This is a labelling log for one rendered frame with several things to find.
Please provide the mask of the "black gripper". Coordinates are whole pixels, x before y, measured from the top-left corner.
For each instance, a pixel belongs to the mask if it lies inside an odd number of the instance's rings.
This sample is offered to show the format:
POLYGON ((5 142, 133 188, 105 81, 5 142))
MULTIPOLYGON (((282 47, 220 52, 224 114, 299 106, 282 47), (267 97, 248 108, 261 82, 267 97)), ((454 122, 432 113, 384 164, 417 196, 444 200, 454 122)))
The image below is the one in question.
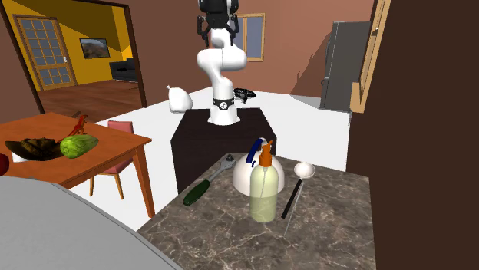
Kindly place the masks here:
POLYGON ((210 46, 209 32, 210 29, 225 28, 230 34, 230 45, 234 45, 234 38, 240 32, 239 21, 236 14, 228 15, 227 13, 207 13, 206 16, 197 17, 197 34, 205 41, 205 46, 210 46))

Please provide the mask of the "wooden framed window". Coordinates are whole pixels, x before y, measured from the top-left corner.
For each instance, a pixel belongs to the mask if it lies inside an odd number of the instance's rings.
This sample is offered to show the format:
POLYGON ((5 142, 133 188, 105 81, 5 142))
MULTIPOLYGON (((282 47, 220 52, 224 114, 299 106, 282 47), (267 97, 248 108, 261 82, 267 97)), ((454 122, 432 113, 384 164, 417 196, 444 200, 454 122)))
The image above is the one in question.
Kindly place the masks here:
POLYGON ((247 61, 264 61, 266 14, 238 15, 238 22, 239 33, 233 43, 246 53, 247 61))

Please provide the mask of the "white tied bag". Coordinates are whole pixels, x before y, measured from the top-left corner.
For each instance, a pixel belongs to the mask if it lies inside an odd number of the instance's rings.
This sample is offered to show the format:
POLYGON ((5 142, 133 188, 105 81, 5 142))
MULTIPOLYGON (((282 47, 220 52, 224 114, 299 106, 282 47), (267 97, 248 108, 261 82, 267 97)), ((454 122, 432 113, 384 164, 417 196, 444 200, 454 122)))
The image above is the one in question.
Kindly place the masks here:
POLYGON ((193 100, 184 89, 180 87, 171 87, 170 85, 167 85, 167 89, 171 113, 185 113, 193 107, 193 100))

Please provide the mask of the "dark sofa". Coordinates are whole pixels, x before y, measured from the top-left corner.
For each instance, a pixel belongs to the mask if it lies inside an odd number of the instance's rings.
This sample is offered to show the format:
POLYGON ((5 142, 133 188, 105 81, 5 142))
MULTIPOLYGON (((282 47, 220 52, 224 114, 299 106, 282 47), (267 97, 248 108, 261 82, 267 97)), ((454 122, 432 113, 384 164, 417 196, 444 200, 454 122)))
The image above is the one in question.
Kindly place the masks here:
POLYGON ((109 65, 114 80, 137 82, 133 58, 128 58, 126 61, 113 61, 109 65))

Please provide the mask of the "dark robot stand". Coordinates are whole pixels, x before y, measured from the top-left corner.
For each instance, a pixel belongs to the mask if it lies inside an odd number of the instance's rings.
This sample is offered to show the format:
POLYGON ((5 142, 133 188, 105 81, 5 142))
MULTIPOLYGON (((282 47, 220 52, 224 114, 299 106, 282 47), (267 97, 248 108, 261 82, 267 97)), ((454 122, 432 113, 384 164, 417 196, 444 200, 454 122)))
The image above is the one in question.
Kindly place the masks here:
POLYGON ((259 108, 239 108, 240 121, 228 126, 209 123, 208 109, 187 110, 170 144, 176 174, 177 190, 183 192, 216 161, 231 153, 247 153, 260 137, 273 141, 276 135, 259 108))

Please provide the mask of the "grey refrigerator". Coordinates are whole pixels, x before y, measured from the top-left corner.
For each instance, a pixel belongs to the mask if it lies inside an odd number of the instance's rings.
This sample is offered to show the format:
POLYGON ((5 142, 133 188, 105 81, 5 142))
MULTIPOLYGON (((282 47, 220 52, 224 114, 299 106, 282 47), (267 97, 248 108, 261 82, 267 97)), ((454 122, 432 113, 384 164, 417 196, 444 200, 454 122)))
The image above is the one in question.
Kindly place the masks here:
POLYGON ((350 111, 352 83, 361 73, 370 26, 370 21, 333 22, 325 50, 320 108, 350 111))

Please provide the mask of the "pink chair with wooden legs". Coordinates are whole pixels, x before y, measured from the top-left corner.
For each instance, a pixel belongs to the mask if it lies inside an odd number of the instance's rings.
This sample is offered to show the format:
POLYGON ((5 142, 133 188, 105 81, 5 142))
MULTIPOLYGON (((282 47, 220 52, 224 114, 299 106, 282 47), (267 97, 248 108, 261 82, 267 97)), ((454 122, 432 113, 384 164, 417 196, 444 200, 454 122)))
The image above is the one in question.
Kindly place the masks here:
MULTIPOLYGON (((115 130, 121 130, 127 133, 133 133, 134 128, 133 128, 133 123, 131 121, 114 121, 114 120, 109 120, 107 122, 107 126, 109 128, 115 129, 115 130)), ((112 166, 108 170, 105 170, 101 175, 108 175, 108 176, 113 176, 115 178, 115 182, 117 185, 117 189, 119 192, 119 196, 121 199, 124 198, 124 193, 122 190, 122 185, 121 185, 121 180, 119 177, 119 174, 131 163, 133 162, 133 159, 125 160, 122 161, 121 163, 118 163, 115 166, 112 166)))

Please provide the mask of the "wooden dining table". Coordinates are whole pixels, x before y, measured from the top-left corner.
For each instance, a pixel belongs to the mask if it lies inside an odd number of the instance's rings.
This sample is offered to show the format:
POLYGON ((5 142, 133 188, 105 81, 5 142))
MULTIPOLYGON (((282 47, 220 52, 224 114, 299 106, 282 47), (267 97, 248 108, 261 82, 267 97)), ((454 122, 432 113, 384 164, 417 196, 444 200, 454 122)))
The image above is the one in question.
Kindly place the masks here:
MULTIPOLYGON (((6 140, 19 141, 25 138, 41 137, 64 138, 71 132, 77 122, 76 119, 71 117, 46 113, 0 123, 0 153, 12 158, 12 152, 5 146, 6 140)), ((97 146, 85 155, 77 159, 62 157, 44 162, 11 163, 6 174, 21 178, 34 177, 70 189, 114 165, 132 159, 137 171, 147 214, 149 217, 153 216, 155 213, 154 202, 144 152, 144 145, 149 143, 151 139, 95 123, 86 123, 84 131, 99 139, 97 146)))

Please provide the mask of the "red dinosaur figure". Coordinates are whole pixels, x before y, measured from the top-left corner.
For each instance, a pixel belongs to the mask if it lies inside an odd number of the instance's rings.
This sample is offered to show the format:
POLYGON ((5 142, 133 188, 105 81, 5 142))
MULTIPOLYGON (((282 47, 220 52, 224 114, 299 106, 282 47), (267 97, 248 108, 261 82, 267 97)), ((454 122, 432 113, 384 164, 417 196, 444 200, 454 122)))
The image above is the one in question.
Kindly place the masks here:
POLYGON ((81 115, 78 119, 78 123, 74 126, 74 129, 68 134, 68 136, 84 134, 84 124, 87 117, 88 116, 86 114, 81 115))

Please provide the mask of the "clear soap bottle orange pump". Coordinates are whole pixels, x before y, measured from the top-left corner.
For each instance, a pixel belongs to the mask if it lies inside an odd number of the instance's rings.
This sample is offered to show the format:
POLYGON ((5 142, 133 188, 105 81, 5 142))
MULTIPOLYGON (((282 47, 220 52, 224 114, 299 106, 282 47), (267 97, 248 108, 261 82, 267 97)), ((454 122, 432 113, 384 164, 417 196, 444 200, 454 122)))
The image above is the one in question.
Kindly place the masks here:
POLYGON ((273 166, 270 153, 273 141, 262 146, 258 165, 250 175, 249 211, 251 217, 261 223, 275 219, 279 174, 273 166))

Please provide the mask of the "wooden door with glass panes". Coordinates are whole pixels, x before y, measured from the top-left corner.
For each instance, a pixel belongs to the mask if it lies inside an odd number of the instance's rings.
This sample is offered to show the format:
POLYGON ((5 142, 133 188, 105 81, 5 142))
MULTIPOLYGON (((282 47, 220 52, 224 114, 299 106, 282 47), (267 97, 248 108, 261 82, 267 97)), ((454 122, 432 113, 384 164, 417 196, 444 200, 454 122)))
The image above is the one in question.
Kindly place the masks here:
POLYGON ((13 15, 40 91, 77 84, 56 18, 13 15))

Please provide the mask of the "green melon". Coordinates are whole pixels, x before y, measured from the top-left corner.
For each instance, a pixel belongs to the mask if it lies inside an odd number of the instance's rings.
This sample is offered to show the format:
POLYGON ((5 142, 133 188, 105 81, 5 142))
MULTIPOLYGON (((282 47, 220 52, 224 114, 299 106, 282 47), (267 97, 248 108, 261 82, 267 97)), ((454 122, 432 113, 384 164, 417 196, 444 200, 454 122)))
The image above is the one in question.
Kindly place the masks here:
POLYGON ((61 152, 69 159, 78 158, 96 147, 98 138, 80 134, 64 138, 60 143, 61 152))

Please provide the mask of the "dark brown crumpled hat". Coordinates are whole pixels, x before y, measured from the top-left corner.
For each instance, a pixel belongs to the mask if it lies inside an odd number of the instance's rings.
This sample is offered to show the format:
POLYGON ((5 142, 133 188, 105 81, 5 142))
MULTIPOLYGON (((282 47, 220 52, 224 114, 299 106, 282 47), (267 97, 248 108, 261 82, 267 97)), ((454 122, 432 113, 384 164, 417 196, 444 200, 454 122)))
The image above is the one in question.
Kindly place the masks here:
POLYGON ((60 149, 60 143, 57 143, 55 139, 45 137, 5 141, 5 145, 14 154, 27 160, 47 161, 64 156, 60 149))

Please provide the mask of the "green-handled grey wrench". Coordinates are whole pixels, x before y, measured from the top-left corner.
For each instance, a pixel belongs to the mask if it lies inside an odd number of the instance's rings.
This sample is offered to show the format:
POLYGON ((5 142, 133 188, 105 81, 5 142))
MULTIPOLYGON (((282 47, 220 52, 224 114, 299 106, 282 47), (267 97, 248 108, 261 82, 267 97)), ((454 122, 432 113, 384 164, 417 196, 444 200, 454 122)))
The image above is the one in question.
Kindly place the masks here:
POLYGON ((208 179, 198 183, 188 192, 188 194, 185 195, 183 198, 183 204, 185 206, 194 204, 209 189, 211 183, 221 172, 231 169, 235 164, 236 159, 232 154, 228 154, 223 160, 221 160, 220 167, 208 179))

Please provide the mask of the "light wooden door frame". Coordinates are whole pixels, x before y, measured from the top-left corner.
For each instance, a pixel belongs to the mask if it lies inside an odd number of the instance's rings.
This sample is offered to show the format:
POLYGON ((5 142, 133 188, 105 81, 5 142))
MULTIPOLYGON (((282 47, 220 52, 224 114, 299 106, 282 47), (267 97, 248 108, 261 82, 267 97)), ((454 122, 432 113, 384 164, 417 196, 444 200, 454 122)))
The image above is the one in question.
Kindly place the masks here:
POLYGON ((365 111, 390 4, 391 0, 378 0, 376 5, 360 78, 352 83, 350 109, 353 113, 365 111))

